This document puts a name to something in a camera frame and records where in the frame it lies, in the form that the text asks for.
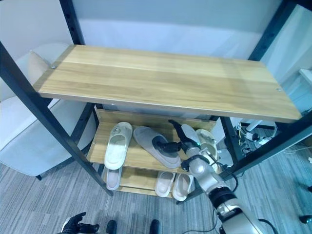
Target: white slipper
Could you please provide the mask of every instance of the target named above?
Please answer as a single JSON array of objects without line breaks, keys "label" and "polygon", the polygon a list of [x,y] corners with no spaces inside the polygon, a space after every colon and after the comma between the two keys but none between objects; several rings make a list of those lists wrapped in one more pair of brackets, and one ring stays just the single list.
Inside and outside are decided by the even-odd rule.
[{"label": "white slipper", "polygon": [[159,151],[154,146],[157,142],[167,143],[167,139],[155,132],[149,127],[137,127],[133,131],[133,138],[136,142],[149,152],[154,158],[158,159],[164,166],[168,168],[177,168],[181,164],[181,159],[178,153],[165,153]]},{"label": "white slipper", "polygon": [[174,172],[158,172],[155,192],[160,197],[169,195],[172,183],[175,179]]},{"label": "white slipper", "polygon": [[[200,140],[200,148],[202,150],[207,148],[211,157],[217,160],[217,149],[216,149],[216,141],[215,141],[214,136],[210,132],[204,129],[196,130],[196,134]],[[204,156],[211,162],[211,164],[214,162],[212,161],[208,153],[205,153]]]},{"label": "white slipper", "polygon": [[184,201],[190,192],[194,176],[178,174],[175,178],[175,185],[172,195],[178,201]]},{"label": "white slipper", "polygon": [[105,153],[105,167],[116,170],[123,165],[131,137],[132,126],[130,123],[120,122],[113,127]]},{"label": "white slipper", "polygon": [[108,190],[116,190],[119,187],[121,173],[122,167],[117,170],[109,170],[104,167],[104,181],[106,181],[106,187]]}]

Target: light wood surface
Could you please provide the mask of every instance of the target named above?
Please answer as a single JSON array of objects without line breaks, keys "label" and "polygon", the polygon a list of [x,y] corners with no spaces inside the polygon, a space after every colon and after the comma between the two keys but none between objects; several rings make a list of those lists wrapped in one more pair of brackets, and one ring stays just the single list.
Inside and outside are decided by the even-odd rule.
[{"label": "light wood surface", "polygon": [[[152,195],[157,196],[155,191],[153,190],[147,190],[147,189],[137,189],[137,188],[129,188],[129,187],[119,187],[117,191],[120,192],[128,192],[128,193],[134,193],[134,194],[145,194],[145,195]],[[169,193],[167,196],[168,198],[173,198],[172,194]]]},{"label": "light wood surface", "polygon": [[[90,162],[104,163],[104,157],[106,152],[107,143],[109,140],[109,134],[115,124],[121,121],[129,122],[133,129],[137,126],[148,126],[152,127],[159,133],[163,134],[168,141],[179,141],[173,126],[167,122],[167,120],[174,119],[179,123],[187,123],[195,129],[206,129],[210,131],[215,122],[203,121],[197,119],[184,119],[184,118],[171,118],[165,116],[156,115],[144,115],[127,112],[114,112],[97,110],[99,118],[99,126],[97,128],[96,135],[93,139],[93,143],[88,153],[88,160]],[[186,156],[183,151],[179,152],[180,157],[185,159]],[[182,168],[169,169],[163,166],[157,159],[150,155],[146,150],[139,146],[136,141],[132,138],[128,147],[127,156],[123,164],[124,167],[140,168],[155,171],[168,171],[168,172],[179,172],[186,173]]]},{"label": "light wood surface", "polygon": [[35,83],[47,98],[293,122],[300,113],[256,61],[70,46]]},{"label": "light wood surface", "polygon": [[157,196],[157,175],[157,171],[123,167],[118,191]]},{"label": "light wood surface", "polygon": [[157,175],[157,171],[123,167],[120,186],[154,190],[157,181]]}]

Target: white chair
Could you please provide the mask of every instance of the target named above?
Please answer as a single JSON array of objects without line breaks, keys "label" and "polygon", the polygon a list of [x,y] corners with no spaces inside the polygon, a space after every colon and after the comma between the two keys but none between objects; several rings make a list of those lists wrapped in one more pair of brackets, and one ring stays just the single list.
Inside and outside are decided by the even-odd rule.
[{"label": "white chair", "polygon": [[[34,52],[51,64],[67,46],[64,43],[46,44],[35,48]],[[32,73],[32,76],[38,74],[40,68],[35,67],[33,70],[37,64],[29,64],[30,58],[32,55],[28,53],[16,62],[30,83],[33,84],[39,77],[29,78],[28,74]],[[48,108],[66,132],[71,135],[85,105],[85,102],[53,99]],[[80,149],[92,141],[95,131],[96,123],[94,116],[91,115],[78,143]],[[40,179],[40,174],[70,156],[0,79],[0,162],[23,174]]]}]

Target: chair leg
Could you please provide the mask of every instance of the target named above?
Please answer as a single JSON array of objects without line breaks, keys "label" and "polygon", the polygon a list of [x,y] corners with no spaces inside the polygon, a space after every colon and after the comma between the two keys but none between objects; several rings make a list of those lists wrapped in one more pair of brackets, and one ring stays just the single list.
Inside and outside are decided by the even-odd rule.
[{"label": "chair leg", "polygon": [[38,180],[42,180],[42,177],[41,177],[40,175],[37,175],[36,178],[37,178]]}]

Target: top wooden shelf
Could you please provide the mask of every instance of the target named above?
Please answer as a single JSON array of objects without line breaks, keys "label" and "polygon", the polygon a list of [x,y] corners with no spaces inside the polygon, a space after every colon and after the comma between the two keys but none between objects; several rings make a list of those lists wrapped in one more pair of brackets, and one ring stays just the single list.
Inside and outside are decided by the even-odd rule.
[{"label": "top wooden shelf", "polygon": [[244,117],[300,118],[261,63],[72,45],[35,84],[46,98]]}]

